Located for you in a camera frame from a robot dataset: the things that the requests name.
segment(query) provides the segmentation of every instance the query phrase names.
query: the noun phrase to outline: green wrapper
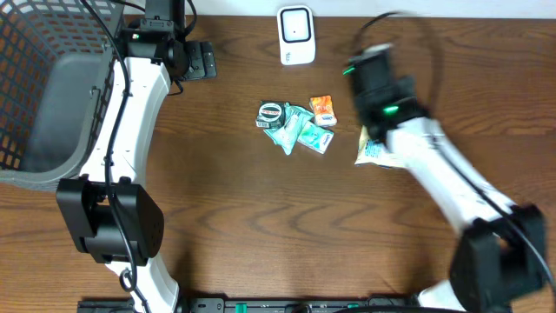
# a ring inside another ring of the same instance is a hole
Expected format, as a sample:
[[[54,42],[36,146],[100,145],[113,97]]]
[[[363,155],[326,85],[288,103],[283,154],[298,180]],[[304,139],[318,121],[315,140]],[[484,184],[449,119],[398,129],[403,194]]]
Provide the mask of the green wrapper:
[[[311,122],[306,122],[301,134],[297,138],[297,142],[324,154],[332,141],[332,137],[334,137],[332,131],[325,130]]]
[[[264,132],[274,140],[275,144],[280,145],[286,155],[289,156],[303,125],[313,117],[313,113],[302,107],[290,105],[286,107],[286,124],[279,129],[266,129]]]

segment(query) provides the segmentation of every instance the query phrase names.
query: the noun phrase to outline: snack package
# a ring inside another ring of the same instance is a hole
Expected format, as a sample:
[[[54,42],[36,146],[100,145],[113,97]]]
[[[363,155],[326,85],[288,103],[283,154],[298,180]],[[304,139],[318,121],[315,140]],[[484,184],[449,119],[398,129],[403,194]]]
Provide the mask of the snack package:
[[[334,110],[332,110],[332,97],[313,97],[309,102],[314,112],[314,123],[317,126],[328,127],[338,123]]]
[[[289,103],[261,101],[259,115],[255,119],[257,127],[280,128],[286,122],[286,107]]]
[[[297,137],[301,133],[303,126],[314,114],[298,106],[286,107],[286,124],[279,129],[266,129],[264,132],[274,140],[275,144],[280,145],[286,155],[292,153]]]
[[[297,142],[324,154],[332,141],[332,137],[334,137],[332,131],[325,130],[311,122],[306,122],[297,138]]]
[[[355,165],[365,163],[372,163],[388,168],[405,168],[404,164],[396,158],[395,155],[388,152],[384,144],[371,140],[367,132],[367,127],[363,126],[361,128],[361,135],[359,136],[359,152],[357,152]]]

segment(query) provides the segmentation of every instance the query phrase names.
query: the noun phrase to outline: wooden table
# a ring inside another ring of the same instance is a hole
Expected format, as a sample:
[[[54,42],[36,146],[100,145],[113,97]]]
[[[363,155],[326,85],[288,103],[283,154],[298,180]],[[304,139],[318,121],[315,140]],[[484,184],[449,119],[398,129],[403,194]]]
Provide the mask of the wooden table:
[[[316,18],[317,57],[280,64],[274,17],[200,17],[218,77],[185,84],[160,111],[148,191],[165,214],[162,254],[188,292],[229,297],[412,293],[447,277],[456,238],[404,170],[355,167],[360,126],[342,70],[365,18]],[[516,202],[545,212],[556,269],[556,22],[429,19],[445,50],[435,115],[454,143]],[[365,42],[394,41],[400,75],[430,84],[426,37],[392,19]],[[291,156],[255,127],[262,99],[308,108],[331,95],[339,119],[326,155]],[[123,297],[116,276],[76,251],[54,195],[0,186],[0,311],[75,312]],[[516,302],[547,312],[547,292]]]

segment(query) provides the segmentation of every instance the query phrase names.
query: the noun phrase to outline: gray basket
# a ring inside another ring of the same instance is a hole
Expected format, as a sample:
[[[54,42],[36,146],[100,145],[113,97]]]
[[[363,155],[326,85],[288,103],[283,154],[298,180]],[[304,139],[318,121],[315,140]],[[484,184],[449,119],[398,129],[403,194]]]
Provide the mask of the gray basket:
[[[114,34],[123,7],[89,3]],[[54,190],[100,132],[112,49],[78,0],[0,1],[0,23],[0,182]]]

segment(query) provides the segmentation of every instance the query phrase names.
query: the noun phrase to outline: yellow packet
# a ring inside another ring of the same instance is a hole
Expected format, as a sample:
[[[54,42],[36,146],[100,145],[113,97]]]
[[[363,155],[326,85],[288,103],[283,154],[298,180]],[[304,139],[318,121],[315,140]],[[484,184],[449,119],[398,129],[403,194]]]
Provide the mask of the yellow packet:
[[[403,169],[403,162],[394,154],[388,152],[384,144],[373,141],[367,132],[367,127],[361,127],[359,136],[359,151],[355,165],[372,163],[381,167]]]
[[[317,126],[329,127],[338,123],[334,110],[332,110],[332,97],[312,97],[309,102],[314,112],[314,123]]]

